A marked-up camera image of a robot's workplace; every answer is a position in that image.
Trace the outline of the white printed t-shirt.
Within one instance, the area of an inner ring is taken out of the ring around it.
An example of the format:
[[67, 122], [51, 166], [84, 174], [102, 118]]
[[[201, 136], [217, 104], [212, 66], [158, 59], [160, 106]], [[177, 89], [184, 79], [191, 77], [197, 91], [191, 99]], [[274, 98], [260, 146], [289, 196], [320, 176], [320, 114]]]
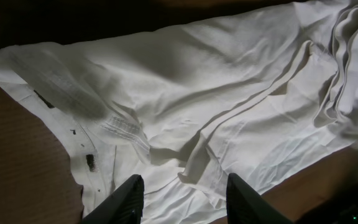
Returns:
[[133, 174], [142, 223], [226, 214], [358, 148], [358, 1], [264, 7], [108, 39], [0, 50], [0, 87], [62, 143], [85, 215]]

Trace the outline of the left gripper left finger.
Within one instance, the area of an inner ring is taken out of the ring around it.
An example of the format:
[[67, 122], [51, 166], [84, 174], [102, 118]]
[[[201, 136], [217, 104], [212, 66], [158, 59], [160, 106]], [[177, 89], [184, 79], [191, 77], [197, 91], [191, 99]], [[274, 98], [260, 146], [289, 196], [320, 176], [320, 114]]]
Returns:
[[143, 208], [144, 180], [134, 174], [85, 216], [81, 224], [140, 224]]

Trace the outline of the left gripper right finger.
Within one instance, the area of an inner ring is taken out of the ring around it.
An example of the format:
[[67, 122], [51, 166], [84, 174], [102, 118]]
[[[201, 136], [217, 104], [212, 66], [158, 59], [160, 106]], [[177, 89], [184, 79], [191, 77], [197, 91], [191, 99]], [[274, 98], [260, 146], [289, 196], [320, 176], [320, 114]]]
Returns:
[[235, 173], [227, 179], [226, 210], [228, 224], [293, 224]]

